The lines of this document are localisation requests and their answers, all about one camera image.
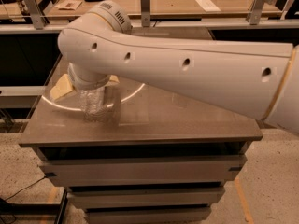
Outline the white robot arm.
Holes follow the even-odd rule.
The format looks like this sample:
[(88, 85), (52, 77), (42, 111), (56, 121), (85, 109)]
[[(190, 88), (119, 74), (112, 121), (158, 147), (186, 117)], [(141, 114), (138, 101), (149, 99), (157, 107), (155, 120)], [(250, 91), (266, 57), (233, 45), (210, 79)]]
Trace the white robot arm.
[(95, 89), (116, 75), (299, 132), (296, 46), (144, 37), (131, 31), (128, 15), (111, 0), (67, 24), (58, 47), (73, 85)]

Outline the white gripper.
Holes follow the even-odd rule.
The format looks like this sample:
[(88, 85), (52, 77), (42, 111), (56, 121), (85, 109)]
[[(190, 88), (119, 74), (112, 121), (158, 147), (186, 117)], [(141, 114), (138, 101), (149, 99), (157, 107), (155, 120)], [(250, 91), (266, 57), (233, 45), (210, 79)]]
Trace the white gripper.
[(75, 88), (88, 91), (106, 84), (108, 87), (120, 84), (117, 76), (95, 73), (72, 63), (68, 65), (67, 72), (68, 74), (63, 74), (50, 90), (50, 99), (53, 102), (75, 95)]

